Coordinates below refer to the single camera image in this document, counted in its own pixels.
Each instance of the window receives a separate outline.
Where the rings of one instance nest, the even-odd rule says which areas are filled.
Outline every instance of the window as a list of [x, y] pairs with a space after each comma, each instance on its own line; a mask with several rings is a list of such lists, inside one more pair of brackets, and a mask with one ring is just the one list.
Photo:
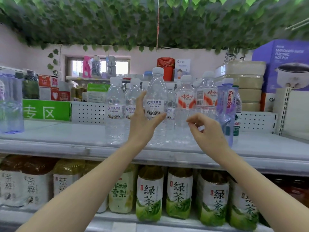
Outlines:
[[[67, 58], [66, 59], [66, 75], [79, 77], [79, 73], [83, 72], [82, 58]], [[116, 74], [129, 74], [130, 60], [116, 58]], [[106, 59], [101, 58], [101, 73], [106, 72]]]

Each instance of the human hand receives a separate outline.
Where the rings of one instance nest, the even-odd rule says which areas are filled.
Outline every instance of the human hand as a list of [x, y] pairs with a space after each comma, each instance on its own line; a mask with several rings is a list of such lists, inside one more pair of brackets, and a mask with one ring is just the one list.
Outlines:
[[229, 145], [224, 137], [221, 125], [202, 113], [196, 113], [187, 118], [190, 131], [204, 153], [212, 159], [215, 155], [229, 150]]
[[131, 116], [130, 133], [128, 142], [138, 144], [144, 148], [152, 138], [155, 128], [166, 117], [166, 113], [157, 115], [152, 120], [148, 120], [143, 109], [143, 98], [147, 91], [143, 91], [136, 99], [136, 108], [133, 116]]

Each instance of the ceiling decoration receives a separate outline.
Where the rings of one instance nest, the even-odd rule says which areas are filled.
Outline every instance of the ceiling decoration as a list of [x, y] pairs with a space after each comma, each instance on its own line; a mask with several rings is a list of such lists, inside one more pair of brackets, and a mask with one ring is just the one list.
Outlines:
[[0, 22], [29, 46], [83, 44], [253, 49], [272, 39], [309, 40], [309, 0], [0, 0]]

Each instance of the blue water bottle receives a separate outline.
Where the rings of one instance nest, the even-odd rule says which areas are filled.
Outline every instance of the blue water bottle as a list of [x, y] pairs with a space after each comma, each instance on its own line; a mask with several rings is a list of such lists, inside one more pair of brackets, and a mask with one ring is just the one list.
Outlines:
[[21, 133], [23, 123], [22, 79], [15, 78], [14, 70], [0, 71], [0, 132]]

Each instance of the pink package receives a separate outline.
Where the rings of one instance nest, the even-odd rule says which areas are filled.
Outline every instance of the pink package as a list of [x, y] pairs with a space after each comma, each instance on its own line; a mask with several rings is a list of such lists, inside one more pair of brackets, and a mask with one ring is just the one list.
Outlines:
[[83, 77], [91, 77], [91, 57], [89, 56], [84, 56], [84, 61], [83, 61]]

